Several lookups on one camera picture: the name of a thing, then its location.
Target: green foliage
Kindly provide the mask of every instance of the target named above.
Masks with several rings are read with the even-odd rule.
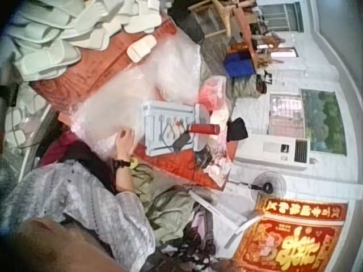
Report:
[[[325,143],[318,151],[347,155],[343,120],[336,96],[332,92],[302,90],[306,136],[314,150],[316,143]]]

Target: wrist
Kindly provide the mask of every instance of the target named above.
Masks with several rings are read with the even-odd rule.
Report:
[[[117,154],[117,160],[123,160],[124,162],[130,162],[131,156],[125,154]]]

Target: blue box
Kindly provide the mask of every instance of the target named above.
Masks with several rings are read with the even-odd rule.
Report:
[[[254,63],[249,52],[236,52],[227,54],[223,65],[227,75],[231,78],[248,76],[256,73]]]

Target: clear plastic wrap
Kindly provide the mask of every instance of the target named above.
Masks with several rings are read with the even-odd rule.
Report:
[[[194,104],[200,85],[200,47],[183,31],[158,44],[143,65],[123,70],[89,97],[71,115],[71,130],[101,158],[113,155],[116,133],[135,130],[144,135],[143,102],[156,98]]]
[[[199,103],[209,111],[221,109],[225,103],[226,82],[226,77],[221,75],[208,78],[200,87]]]
[[[198,102],[200,46],[180,29],[157,45],[148,61],[155,86],[165,101],[193,105]]]
[[[101,158],[113,155],[121,128],[134,129],[135,141],[144,135],[142,104],[155,95],[145,68],[119,72],[72,114],[71,130]]]

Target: chinese calendar poster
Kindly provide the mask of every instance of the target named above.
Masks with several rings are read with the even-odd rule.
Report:
[[[241,271],[324,271],[338,241],[346,204],[304,202],[261,196],[256,209],[287,220],[263,218],[245,233],[233,260]],[[304,224],[303,220],[316,220]],[[331,221],[320,226],[319,221]]]

